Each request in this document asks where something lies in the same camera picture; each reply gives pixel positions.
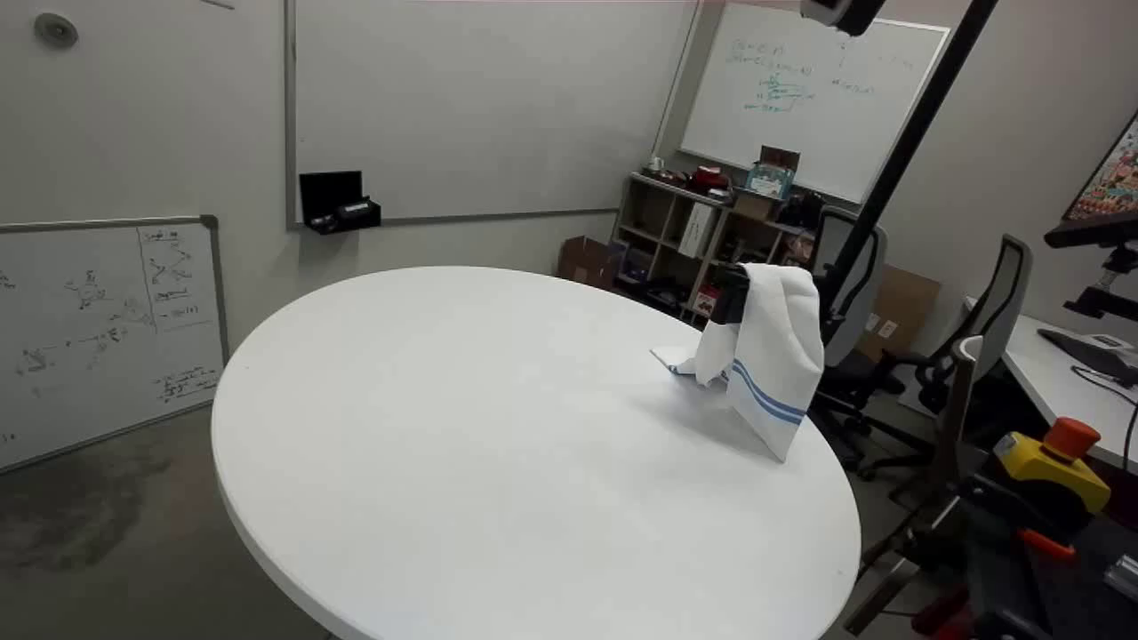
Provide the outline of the white towel with blue stripes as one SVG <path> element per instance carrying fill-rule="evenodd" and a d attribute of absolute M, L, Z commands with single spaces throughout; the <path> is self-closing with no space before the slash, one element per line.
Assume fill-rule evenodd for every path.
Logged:
<path fill-rule="evenodd" d="M 787 463 L 824 374 L 822 296 L 805 268 L 740 262 L 694 344 L 655 358 Z"/>

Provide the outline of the wooden shelf with items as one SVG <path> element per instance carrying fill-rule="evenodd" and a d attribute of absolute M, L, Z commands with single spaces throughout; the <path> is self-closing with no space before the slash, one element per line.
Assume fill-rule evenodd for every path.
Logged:
<path fill-rule="evenodd" d="M 798 154 L 766 146 L 748 172 L 635 172 L 612 232 L 616 289 L 701 323 L 732 268 L 812 268 L 822 199 L 792 184 L 798 162 Z"/>

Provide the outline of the round white table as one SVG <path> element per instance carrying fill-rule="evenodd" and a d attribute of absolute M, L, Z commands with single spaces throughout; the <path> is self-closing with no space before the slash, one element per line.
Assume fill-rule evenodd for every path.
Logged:
<path fill-rule="evenodd" d="M 822 640 L 861 513 L 657 351 L 694 332 L 548 274 L 318 289 L 227 358 L 209 444 L 261 569 L 338 640 Z"/>

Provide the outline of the black marker tray holder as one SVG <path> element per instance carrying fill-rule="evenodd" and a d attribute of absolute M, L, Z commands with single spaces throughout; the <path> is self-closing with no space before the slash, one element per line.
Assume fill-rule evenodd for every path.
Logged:
<path fill-rule="evenodd" d="M 343 233 L 382 225 L 382 207 L 364 192 L 359 172 L 314 172 L 300 178 L 301 225 Z"/>

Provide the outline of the leaning whiteboard with writing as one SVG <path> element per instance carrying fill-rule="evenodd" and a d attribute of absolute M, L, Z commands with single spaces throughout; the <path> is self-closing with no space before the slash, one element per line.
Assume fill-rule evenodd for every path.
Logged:
<path fill-rule="evenodd" d="M 944 24 L 875 18 L 843 34 L 781 7 L 728 2 L 678 149 L 728 167 L 790 149 L 799 190 L 861 203 L 946 43 Z"/>

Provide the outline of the cardboard box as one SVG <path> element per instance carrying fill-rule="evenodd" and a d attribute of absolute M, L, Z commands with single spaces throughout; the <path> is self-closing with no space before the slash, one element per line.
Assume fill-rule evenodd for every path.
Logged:
<path fill-rule="evenodd" d="M 857 351 L 868 358 L 882 358 L 885 351 L 910 351 L 934 297 L 939 282 L 885 268 Z"/>

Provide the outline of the black office chair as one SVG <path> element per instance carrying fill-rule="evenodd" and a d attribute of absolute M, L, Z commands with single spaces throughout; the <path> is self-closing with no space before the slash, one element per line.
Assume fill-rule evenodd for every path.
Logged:
<path fill-rule="evenodd" d="M 919 386 L 919 406 L 933 423 L 939 423 L 957 374 L 957 344 L 965 339 L 983 341 L 983 351 L 975 355 L 975 378 L 984 378 L 1008 351 L 1027 282 L 1033 250 L 1020 238 L 1002 233 L 989 284 L 933 351 L 882 351 L 880 358 L 854 351 L 822 378 L 822 397 L 816 403 L 812 415 L 841 448 L 841 465 L 846 472 L 875 476 L 880 470 L 925 465 L 933 460 L 934 444 L 907 433 L 902 428 L 875 421 L 868 411 L 872 397 L 899 397 L 907 386 Z M 872 430 L 899 442 L 902 456 L 868 463 L 857 438 Z"/>

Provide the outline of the yellow emergency stop button box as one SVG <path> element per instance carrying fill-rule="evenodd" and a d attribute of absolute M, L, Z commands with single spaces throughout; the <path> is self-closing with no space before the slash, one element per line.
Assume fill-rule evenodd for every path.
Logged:
<path fill-rule="evenodd" d="M 996 444 L 996 460 L 1011 480 L 1064 486 L 1083 500 L 1084 513 L 1102 513 L 1109 500 L 1109 485 L 1084 463 L 1097 442 L 1097 428 L 1059 415 L 1041 438 L 1011 430 Z"/>

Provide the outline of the white desk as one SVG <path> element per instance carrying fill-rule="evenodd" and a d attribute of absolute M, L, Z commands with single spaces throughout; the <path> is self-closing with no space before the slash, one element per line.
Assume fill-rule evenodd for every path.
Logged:
<path fill-rule="evenodd" d="M 1093 460 L 1138 470 L 1134 396 L 1100 374 L 1083 374 L 1078 358 L 1041 339 L 1041 319 L 1020 318 L 1002 351 L 1002 367 L 1023 386 L 1045 423 L 1074 415 L 1100 430 Z"/>

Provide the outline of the computer monitor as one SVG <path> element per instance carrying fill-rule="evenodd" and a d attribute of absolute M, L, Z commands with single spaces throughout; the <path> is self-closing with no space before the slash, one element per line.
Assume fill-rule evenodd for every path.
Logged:
<path fill-rule="evenodd" d="M 1138 238 L 1138 115 L 1112 139 L 1059 225 L 1045 233 L 1064 245 L 1118 245 Z"/>

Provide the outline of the large wall whiteboard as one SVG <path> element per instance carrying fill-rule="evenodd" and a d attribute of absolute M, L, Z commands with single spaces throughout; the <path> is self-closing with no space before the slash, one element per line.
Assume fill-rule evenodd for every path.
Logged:
<path fill-rule="evenodd" d="M 393 222 L 601 212 L 655 154 L 699 0 L 288 0 L 293 146 Z"/>

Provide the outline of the wall whiteboard with notes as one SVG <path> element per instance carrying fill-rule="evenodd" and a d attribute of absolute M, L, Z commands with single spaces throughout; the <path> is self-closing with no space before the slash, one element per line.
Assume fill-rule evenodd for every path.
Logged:
<path fill-rule="evenodd" d="M 0 229 L 0 470 L 215 397 L 216 233 L 209 212 Z"/>

